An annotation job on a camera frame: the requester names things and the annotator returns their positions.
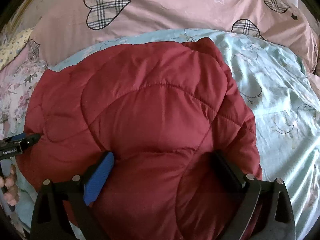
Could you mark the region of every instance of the silver screw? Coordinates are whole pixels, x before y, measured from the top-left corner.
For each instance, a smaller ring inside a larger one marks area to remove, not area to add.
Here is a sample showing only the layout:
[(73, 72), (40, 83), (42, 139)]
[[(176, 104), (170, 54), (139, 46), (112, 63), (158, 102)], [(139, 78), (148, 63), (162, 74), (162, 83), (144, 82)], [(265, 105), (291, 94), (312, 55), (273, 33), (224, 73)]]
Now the silver screw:
[(80, 179), (81, 179), (80, 175), (75, 175), (72, 177), (72, 180), (75, 182), (79, 181)]
[(47, 186), (50, 184), (50, 180), (49, 179), (46, 179), (44, 182), (43, 182), (43, 185)]
[(283, 184), (283, 180), (280, 179), (280, 178), (277, 178), (276, 181), (277, 181), (277, 183), (279, 183), (279, 184)]
[(254, 178), (255, 178), (255, 176), (254, 176), (253, 174), (251, 174), (251, 173), (248, 173), (248, 174), (246, 175), (246, 177), (247, 177), (247, 179), (249, 179), (249, 180), (254, 180)]

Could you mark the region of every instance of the red puffer fabric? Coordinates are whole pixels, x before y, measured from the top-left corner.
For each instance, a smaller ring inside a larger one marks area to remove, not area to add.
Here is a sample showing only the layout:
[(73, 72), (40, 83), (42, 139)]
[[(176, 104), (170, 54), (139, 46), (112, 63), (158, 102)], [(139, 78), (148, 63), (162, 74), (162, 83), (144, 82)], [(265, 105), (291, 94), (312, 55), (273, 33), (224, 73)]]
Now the red puffer fabric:
[(17, 162), (39, 190), (110, 150), (115, 166), (92, 210), (111, 239), (208, 240), (239, 205), (210, 168), (210, 152), (222, 149), (261, 179), (255, 130), (209, 38), (123, 44), (45, 71), (25, 123), (42, 137)]

